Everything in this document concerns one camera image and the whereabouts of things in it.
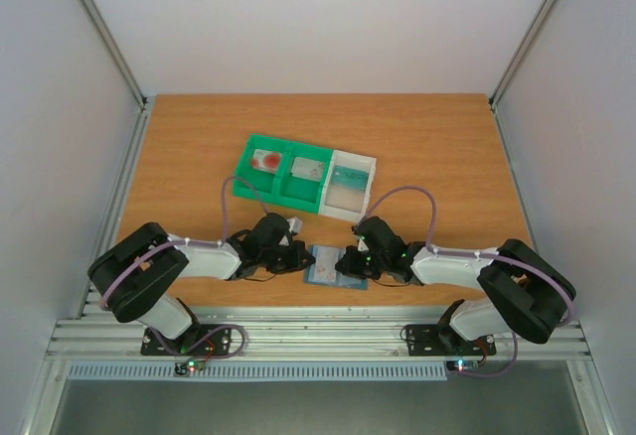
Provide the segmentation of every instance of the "white wall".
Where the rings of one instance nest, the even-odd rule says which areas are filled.
[[[95,0],[147,94],[487,92],[542,0]]]
[[[0,433],[72,316],[135,104],[77,0],[0,0]]]
[[[610,404],[636,427],[636,0],[562,0],[500,118],[540,251],[578,290]]]

